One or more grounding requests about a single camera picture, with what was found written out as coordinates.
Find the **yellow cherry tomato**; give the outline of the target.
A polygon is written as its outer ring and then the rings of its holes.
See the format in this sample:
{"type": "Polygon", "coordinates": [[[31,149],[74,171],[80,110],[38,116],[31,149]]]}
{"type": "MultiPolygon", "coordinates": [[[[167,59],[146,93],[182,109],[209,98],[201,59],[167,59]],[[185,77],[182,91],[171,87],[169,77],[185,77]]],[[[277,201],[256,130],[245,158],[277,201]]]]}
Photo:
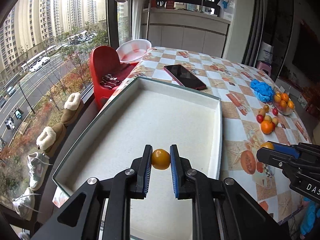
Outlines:
{"type": "Polygon", "coordinates": [[[269,105],[264,105],[263,109],[264,109],[265,112],[269,112],[269,105]]]}
{"type": "Polygon", "coordinates": [[[156,149],[151,155],[151,164],[158,170],[166,170],[170,166],[170,160],[170,154],[164,149],[156,149]]]}

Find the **red cherry tomato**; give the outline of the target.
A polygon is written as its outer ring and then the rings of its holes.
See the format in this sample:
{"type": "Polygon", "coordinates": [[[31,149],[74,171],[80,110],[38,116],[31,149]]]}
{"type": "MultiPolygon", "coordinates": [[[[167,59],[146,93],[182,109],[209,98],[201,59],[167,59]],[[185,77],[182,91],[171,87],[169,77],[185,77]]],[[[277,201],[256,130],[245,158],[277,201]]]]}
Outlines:
{"type": "Polygon", "coordinates": [[[257,122],[262,123],[264,121],[264,116],[261,114],[258,114],[256,119],[257,119],[257,122]]]}
{"type": "Polygon", "coordinates": [[[273,108],[272,109],[272,113],[273,113],[273,115],[277,116],[278,115],[278,110],[276,108],[273,108]]]}
{"type": "Polygon", "coordinates": [[[274,122],[271,122],[271,124],[272,124],[272,131],[274,131],[275,127],[276,127],[276,124],[274,122]]]}

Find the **large orange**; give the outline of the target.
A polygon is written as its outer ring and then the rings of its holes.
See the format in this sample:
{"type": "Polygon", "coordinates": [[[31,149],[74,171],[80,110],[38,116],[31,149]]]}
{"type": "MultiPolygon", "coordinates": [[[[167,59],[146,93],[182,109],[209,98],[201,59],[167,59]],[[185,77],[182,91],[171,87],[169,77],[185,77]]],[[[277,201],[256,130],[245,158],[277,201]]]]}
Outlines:
{"type": "Polygon", "coordinates": [[[270,120],[264,120],[261,122],[260,124],[260,128],[261,128],[261,131],[264,133],[264,134],[270,134],[273,132],[274,130],[274,123],[270,120]]]}

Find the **brown kiwi fruit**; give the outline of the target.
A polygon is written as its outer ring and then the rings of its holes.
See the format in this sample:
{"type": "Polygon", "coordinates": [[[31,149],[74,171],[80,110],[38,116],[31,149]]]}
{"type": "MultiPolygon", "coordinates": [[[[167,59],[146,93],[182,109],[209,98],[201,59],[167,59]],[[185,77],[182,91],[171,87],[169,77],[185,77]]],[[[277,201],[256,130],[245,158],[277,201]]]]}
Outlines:
{"type": "Polygon", "coordinates": [[[264,120],[272,121],[272,118],[271,118],[271,116],[270,116],[270,115],[266,115],[266,116],[264,117],[264,120]]]}
{"type": "Polygon", "coordinates": [[[272,118],[272,122],[275,124],[275,126],[277,126],[278,125],[278,118],[277,117],[272,118]]]}
{"type": "Polygon", "coordinates": [[[262,115],[264,117],[265,116],[265,110],[263,108],[259,109],[258,114],[262,115]]]}

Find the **orange in bowl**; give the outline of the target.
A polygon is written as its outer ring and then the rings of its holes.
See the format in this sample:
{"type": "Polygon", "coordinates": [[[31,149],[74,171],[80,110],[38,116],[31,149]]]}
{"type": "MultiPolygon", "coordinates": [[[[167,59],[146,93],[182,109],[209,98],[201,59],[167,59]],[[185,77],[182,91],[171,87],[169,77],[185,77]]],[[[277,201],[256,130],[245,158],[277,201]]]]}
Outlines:
{"type": "Polygon", "coordinates": [[[283,100],[281,100],[281,102],[279,103],[279,108],[284,111],[287,109],[287,103],[283,100]]]}
{"type": "Polygon", "coordinates": [[[283,101],[285,101],[286,103],[288,103],[289,101],[289,96],[286,93],[281,93],[280,97],[283,101]]]}
{"type": "Polygon", "coordinates": [[[288,107],[290,107],[291,109],[295,109],[295,104],[293,103],[293,101],[289,100],[287,103],[288,107]]]}
{"type": "Polygon", "coordinates": [[[274,102],[280,103],[281,102],[281,96],[279,94],[274,95],[274,102]]]}

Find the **glass fruit bowl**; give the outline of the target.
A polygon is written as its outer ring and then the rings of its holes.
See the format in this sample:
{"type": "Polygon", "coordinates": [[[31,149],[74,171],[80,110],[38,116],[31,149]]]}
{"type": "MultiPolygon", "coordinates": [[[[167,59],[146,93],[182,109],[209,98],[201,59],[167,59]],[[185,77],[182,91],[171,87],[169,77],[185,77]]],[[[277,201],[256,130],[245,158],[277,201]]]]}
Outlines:
{"type": "Polygon", "coordinates": [[[287,93],[274,94],[272,103],[282,115],[290,115],[295,110],[295,104],[287,93]]]}

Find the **checkered fruit-print tablecloth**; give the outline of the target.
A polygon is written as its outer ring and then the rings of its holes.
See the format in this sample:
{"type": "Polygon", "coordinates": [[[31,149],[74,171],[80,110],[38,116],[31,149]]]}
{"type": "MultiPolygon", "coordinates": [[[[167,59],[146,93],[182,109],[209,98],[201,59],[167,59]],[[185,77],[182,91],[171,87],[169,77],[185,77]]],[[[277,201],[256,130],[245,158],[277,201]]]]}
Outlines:
{"type": "MultiPolygon", "coordinates": [[[[309,142],[309,135],[298,114],[278,114],[278,124],[270,134],[262,132],[256,117],[263,107],[250,87],[252,80],[273,85],[262,71],[218,57],[192,51],[154,47],[142,57],[129,74],[127,82],[142,76],[173,83],[164,70],[166,65],[180,64],[196,75],[206,86],[206,93],[220,98],[222,107],[223,175],[234,176],[240,184],[281,222],[300,208],[302,198],[289,189],[289,180],[279,169],[258,166],[253,174],[240,164],[243,153],[256,154],[266,141],[292,145],[309,142]]],[[[218,139],[214,132],[215,114],[208,107],[183,102],[175,107],[156,101],[152,108],[141,107],[135,117],[139,126],[146,126],[154,146],[171,143],[189,150],[197,142],[208,148],[218,139]]]]}

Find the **white shallow box tray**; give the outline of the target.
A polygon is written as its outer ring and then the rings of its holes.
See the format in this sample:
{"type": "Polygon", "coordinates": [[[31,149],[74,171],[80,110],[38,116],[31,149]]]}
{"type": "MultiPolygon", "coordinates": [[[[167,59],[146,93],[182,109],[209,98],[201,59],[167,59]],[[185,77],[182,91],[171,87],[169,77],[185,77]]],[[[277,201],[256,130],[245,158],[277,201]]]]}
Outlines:
{"type": "MultiPolygon", "coordinates": [[[[71,196],[88,178],[105,180],[129,168],[146,145],[179,155],[209,178],[220,173],[222,113],[218,97],[139,77],[89,124],[53,181],[71,196]]],[[[171,170],[152,169],[144,200],[131,202],[131,229],[140,239],[191,239],[191,200],[174,196],[171,170]]]]}

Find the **blue crumpled plastic bag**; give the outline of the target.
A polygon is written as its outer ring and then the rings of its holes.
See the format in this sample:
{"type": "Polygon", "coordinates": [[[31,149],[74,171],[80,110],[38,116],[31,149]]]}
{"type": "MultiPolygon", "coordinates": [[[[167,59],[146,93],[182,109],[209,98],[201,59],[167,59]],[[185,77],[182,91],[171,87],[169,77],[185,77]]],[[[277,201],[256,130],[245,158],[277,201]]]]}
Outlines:
{"type": "Polygon", "coordinates": [[[274,90],[267,83],[255,79],[251,81],[250,87],[259,101],[264,103],[273,101],[274,90]]]}

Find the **pink plastic stool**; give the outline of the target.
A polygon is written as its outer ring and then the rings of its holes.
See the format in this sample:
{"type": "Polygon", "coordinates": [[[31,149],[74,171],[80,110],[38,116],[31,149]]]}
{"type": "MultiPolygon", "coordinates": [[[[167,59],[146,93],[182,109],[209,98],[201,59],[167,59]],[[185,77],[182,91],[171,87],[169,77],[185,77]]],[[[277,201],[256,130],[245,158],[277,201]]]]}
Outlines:
{"type": "Polygon", "coordinates": [[[268,76],[271,76],[271,66],[268,63],[265,63],[263,61],[258,61],[257,62],[257,69],[265,72],[268,76]]]}

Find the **red-cased smartphone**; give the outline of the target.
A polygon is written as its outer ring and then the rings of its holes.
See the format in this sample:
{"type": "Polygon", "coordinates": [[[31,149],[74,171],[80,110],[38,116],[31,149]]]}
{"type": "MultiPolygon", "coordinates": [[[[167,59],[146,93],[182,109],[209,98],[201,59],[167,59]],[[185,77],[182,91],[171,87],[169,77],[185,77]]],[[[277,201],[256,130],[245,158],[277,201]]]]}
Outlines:
{"type": "Polygon", "coordinates": [[[179,84],[194,90],[205,90],[207,86],[198,77],[180,64],[164,66],[163,69],[179,84]]]}

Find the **white printed bag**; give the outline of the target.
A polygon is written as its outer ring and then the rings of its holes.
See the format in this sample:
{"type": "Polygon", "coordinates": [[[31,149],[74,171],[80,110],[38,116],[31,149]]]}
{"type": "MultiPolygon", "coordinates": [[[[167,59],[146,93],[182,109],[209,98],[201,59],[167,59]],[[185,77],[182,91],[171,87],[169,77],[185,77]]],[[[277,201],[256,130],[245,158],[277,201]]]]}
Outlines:
{"type": "Polygon", "coordinates": [[[261,62],[264,62],[265,64],[270,65],[272,63],[272,58],[273,58],[273,46],[262,41],[260,44],[257,61],[261,61],[261,62]]]}

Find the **brown fleece boot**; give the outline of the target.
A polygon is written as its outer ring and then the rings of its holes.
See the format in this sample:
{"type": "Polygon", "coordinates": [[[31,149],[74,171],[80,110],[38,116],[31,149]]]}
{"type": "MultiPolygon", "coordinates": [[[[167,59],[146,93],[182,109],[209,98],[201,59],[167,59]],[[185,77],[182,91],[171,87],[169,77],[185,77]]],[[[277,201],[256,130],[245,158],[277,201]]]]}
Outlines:
{"type": "Polygon", "coordinates": [[[47,126],[37,137],[36,145],[46,156],[52,158],[65,135],[66,127],[63,123],[57,123],[53,127],[47,126]]]}
{"type": "Polygon", "coordinates": [[[71,125],[77,119],[79,113],[84,107],[84,102],[81,99],[79,92],[72,93],[64,104],[64,111],[61,117],[61,122],[65,127],[71,125]]]}

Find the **white sneaker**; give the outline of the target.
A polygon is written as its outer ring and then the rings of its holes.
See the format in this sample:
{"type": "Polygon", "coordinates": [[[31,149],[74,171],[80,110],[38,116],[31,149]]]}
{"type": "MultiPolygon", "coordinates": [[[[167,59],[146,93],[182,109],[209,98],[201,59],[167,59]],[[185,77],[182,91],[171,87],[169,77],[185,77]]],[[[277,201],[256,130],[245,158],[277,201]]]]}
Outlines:
{"type": "Polygon", "coordinates": [[[27,155],[30,183],[33,191],[37,191],[43,184],[46,172],[50,166],[49,158],[44,153],[34,152],[27,155]]]}
{"type": "Polygon", "coordinates": [[[27,187],[21,196],[12,199],[12,205],[22,219],[30,221],[34,211],[35,193],[27,187]]]}

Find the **striped folded cloth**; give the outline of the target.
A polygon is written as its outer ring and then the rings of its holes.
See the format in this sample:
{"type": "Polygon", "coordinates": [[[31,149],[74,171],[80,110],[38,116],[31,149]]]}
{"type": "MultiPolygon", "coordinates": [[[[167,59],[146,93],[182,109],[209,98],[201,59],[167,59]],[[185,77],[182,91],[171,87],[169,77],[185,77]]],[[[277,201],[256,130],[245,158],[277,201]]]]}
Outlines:
{"type": "Polygon", "coordinates": [[[114,77],[111,74],[107,74],[102,77],[100,85],[107,89],[113,89],[114,87],[119,86],[123,82],[123,79],[114,77]]]}

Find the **red plastic chair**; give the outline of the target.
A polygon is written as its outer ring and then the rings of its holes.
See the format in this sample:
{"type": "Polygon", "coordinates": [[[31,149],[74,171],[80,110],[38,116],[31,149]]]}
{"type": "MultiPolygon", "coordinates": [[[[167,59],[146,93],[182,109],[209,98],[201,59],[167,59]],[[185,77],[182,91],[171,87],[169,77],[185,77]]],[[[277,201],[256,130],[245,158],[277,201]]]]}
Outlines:
{"type": "Polygon", "coordinates": [[[125,80],[137,63],[121,63],[117,52],[109,46],[98,46],[90,55],[89,68],[91,72],[94,96],[99,110],[119,87],[107,89],[100,85],[103,76],[111,74],[125,80]]]}

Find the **white sideboard cabinet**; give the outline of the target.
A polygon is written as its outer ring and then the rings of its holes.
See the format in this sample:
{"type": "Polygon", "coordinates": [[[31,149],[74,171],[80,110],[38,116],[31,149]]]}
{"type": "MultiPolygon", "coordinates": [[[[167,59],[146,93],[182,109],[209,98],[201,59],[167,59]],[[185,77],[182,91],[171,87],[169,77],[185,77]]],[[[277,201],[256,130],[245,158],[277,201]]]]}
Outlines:
{"type": "Polygon", "coordinates": [[[142,38],[154,47],[182,49],[221,57],[230,21],[200,12],[156,9],[142,12],[142,38]]]}

